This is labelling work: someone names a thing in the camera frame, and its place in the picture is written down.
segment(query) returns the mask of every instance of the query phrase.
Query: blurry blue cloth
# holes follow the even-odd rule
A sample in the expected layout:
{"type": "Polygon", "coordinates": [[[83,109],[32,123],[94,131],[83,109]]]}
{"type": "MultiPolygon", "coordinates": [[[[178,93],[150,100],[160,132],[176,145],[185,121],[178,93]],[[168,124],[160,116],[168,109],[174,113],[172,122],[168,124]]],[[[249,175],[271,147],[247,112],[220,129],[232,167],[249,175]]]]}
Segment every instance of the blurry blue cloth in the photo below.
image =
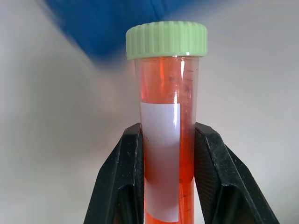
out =
{"type": "Polygon", "coordinates": [[[194,1],[45,0],[62,32],[91,59],[110,58],[125,46],[129,28],[160,21],[194,1]]]}

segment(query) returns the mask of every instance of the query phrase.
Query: light green lid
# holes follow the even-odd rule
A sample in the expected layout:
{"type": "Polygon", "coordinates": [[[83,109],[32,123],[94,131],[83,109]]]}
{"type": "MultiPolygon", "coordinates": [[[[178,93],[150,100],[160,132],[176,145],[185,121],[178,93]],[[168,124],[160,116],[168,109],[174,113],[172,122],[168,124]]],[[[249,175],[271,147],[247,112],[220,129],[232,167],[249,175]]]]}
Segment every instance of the light green lid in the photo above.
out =
{"type": "Polygon", "coordinates": [[[126,33],[127,58],[205,56],[206,27],[195,22],[152,22],[126,33]]]}

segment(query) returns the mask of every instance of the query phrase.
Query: orange liquid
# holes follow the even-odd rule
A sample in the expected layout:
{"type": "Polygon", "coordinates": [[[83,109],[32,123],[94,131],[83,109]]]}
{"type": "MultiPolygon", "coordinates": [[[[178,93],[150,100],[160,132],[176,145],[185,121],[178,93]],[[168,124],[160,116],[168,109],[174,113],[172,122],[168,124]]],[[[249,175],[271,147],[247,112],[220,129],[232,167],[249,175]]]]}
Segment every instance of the orange liquid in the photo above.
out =
{"type": "MultiPolygon", "coordinates": [[[[198,58],[156,57],[136,60],[140,98],[151,104],[180,104],[179,220],[194,224],[194,133],[198,58]]],[[[144,175],[150,181],[153,169],[144,150],[144,175]]],[[[146,211],[145,224],[166,224],[146,211]]]]}

